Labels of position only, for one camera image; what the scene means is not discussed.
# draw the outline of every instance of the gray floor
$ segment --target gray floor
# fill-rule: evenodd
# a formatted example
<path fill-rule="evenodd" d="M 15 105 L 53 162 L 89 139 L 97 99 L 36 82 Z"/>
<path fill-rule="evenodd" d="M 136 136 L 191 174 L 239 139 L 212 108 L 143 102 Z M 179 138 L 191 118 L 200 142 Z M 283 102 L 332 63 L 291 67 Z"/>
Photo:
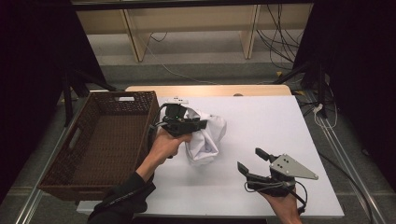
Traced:
<path fill-rule="evenodd" d="M 157 38 L 161 38 L 164 34 L 156 35 Z M 124 35 L 90 36 L 90 41 L 107 81 L 120 89 L 131 85 L 200 85 L 207 84 L 207 81 L 217 84 L 266 84 L 276 79 L 277 71 L 287 71 L 276 68 L 271 63 L 270 53 L 260 39 L 256 39 L 253 58 L 245 60 L 237 33 L 233 32 L 168 34 L 163 42 L 150 41 L 149 47 L 152 54 L 148 52 L 142 63 L 134 62 L 128 38 Z M 290 66 L 276 57 L 273 57 L 273 60 L 277 65 Z M 293 90 L 299 89 L 299 79 L 300 77 L 296 77 L 287 84 Z M 90 88 L 97 89 L 94 85 L 90 85 Z M 309 94 L 298 96 L 298 99 L 302 102 L 312 100 Z M 74 104 L 77 108 L 80 102 L 76 101 Z M 309 105 L 303 106 L 302 113 L 309 108 Z M 334 105 L 328 105 L 327 108 L 328 121 L 333 124 L 335 121 Z M 51 151 L 57 146 L 64 132 L 62 101 L 55 107 L 55 110 L 56 113 L 51 118 L 52 123 L 39 146 L 25 164 L 13 188 L 0 206 L 0 223 L 2 224 L 16 223 Z M 314 114 L 307 114 L 305 121 L 318 151 L 338 163 L 327 135 L 315 123 Z M 361 141 L 348 119 L 338 114 L 333 130 L 360 174 L 362 182 L 375 200 L 375 204 L 386 220 L 385 223 L 396 223 L 396 213 L 394 213 L 396 194 L 370 157 L 361 152 Z M 304 223 L 368 223 L 359 197 L 347 178 L 327 161 L 323 160 L 323 164 L 346 215 L 337 219 L 303 218 Z M 326 206 L 326 199 L 323 198 L 323 204 L 318 206 Z M 73 202 L 63 202 L 44 193 L 38 206 L 34 208 L 35 212 L 30 223 L 85 223 L 87 216 L 77 213 L 76 208 Z M 270 219 L 269 222 L 277 223 L 277 220 Z"/>

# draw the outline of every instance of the wicker basket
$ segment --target wicker basket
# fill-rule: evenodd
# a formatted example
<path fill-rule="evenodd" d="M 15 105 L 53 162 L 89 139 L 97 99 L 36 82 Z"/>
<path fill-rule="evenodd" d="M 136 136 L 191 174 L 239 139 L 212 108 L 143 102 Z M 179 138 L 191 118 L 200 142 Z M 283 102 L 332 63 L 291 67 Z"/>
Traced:
<path fill-rule="evenodd" d="M 146 158 L 158 109 L 154 91 L 90 93 L 38 188 L 64 201 L 102 200 Z"/>

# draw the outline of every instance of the human hand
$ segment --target human hand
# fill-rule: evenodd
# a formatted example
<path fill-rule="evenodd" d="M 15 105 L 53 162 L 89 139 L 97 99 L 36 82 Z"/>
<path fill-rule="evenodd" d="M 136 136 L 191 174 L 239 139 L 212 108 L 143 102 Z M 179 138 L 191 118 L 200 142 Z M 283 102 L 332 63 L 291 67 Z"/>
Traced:
<path fill-rule="evenodd" d="M 283 224 L 302 223 L 297 211 L 297 199 L 292 194 L 288 194 L 286 197 L 273 197 L 268 194 L 259 193 L 268 201 L 276 216 Z"/>
<path fill-rule="evenodd" d="M 149 154 L 136 172 L 147 182 L 154 174 L 155 169 L 163 164 L 168 157 L 176 156 L 180 144 L 182 142 L 190 142 L 191 138 L 192 134 L 174 137 L 166 130 L 160 128 Z"/>

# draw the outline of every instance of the white table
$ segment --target white table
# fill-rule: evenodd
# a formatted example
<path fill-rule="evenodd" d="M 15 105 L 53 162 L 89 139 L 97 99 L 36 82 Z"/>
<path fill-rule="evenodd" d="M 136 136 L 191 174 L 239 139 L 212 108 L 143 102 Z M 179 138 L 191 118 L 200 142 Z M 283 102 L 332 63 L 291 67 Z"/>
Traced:
<path fill-rule="evenodd" d="M 160 104 L 167 98 L 159 97 Z M 297 178 L 308 190 L 303 216 L 344 215 L 293 96 L 183 98 L 190 101 L 189 107 L 227 120 L 220 153 L 212 163 L 196 167 L 189 164 L 181 146 L 176 157 L 157 169 L 157 189 L 148 196 L 148 211 L 139 216 L 273 217 L 263 197 L 245 191 L 246 179 L 236 168 L 240 161 L 253 174 L 270 174 L 269 162 L 255 155 L 255 147 L 275 156 L 287 153 L 319 176 L 318 180 Z M 297 193 L 304 198 L 298 185 Z M 89 214 L 97 203 L 80 202 L 78 212 Z"/>

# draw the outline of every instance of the floor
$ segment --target floor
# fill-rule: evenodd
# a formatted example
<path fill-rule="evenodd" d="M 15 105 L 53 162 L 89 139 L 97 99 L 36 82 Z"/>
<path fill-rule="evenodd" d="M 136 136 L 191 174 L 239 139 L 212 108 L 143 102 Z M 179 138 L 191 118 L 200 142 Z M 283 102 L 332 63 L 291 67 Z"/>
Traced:
<path fill-rule="evenodd" d="M 268 36 L 273 36 L 275 33 L 267 32 Z M 303 33 L 303 31 L 290 32 L 297 42 Z M 161 40 L 164 36 L 164 40 L 160 42 L 150 40 L 142 63 L 134 61 L 126 35 L 91 35 L 89 39 L 108 83 L 120 89 L 125 89 L 130 85 L 200 85 L 209 82 L 211 84 L 267 84 L 276 80 L 277 72 L 285 74 L 288 71 L 287 68 L 291 67 L 291 63 L 287 63 L 283 58 L 268 50 L 258 37 L 255 39 L 252 58 L 246 60 L 237 32 L 153 35 L 157 40 Z M 281 45 L 275 45 L 275 47 L 279 51 L 285 51 L 282 50 Z M 372 205 L 375 216 L 373 223 L 396 223 L 396 213 L 394 213 L 396 194 L 371 161 L 370 155 L 365 153 L 351 123 L 337 111 L 336 102 L 332 102 L 332 93 L 327 92 L 327 101 L 330 102 L 326 105 L 328 118 L 318 119 L 311 111 L 312 105 L 310 104 L 316 101 L 316 92 L 315 90 L 299 91 L 300 79 L 301 77 L 295 77 L 289 80 L 287 85 L 295 90 L 296 94 L 301 94 L 296 98 L 301 103 L 302 114 L 318 152 L 350 173 L 356 174 L 354 179 L 358 182 L 359 189 L 363 190 Z M 99 89 L 95 85 L 90 85 L 89 88 Z M 81 102 L 76 100 L 74 108 L 77 109 L 80 104 Z M 35 189 L 51 152 L 65 136 L 62 97 L 55 110 L 56 113 L 51 118 L 52 122 L 39 146 L 26 162 L 13 188 L 0 206 L 0 223 L 2 224 L 86 222 L 87 216 L 76 212 L 77 206 L 74 202 L 60 201 Z M 335 126 L 333 128 L 321 127 L 324 125 Z M 356 188 L 352 187 L 347 177 L 334 165 L 325 159 L 322 161 L 345 216 L 337 219 L 303 218 L 303 222 L 370 223 L 368 213 L 364 209 L 363 198 L 357 193 Z M 30 197 L 31 192 L 36 193 L 34 198 Z M 326 206 L 325 203 L 326 199 L 323 199 L 323 204 L 318 206 Z M 173 223 L 199 223 L 198 220 L 171 221 Z M 241 222 L 257 223 L 257 220 L 237 223 Z M 275 218 L 268 219 L 268 222 L 278 223 Z M 224 222 L 218 220 L 218 223 L 231 223 L 231 220 Z"/>

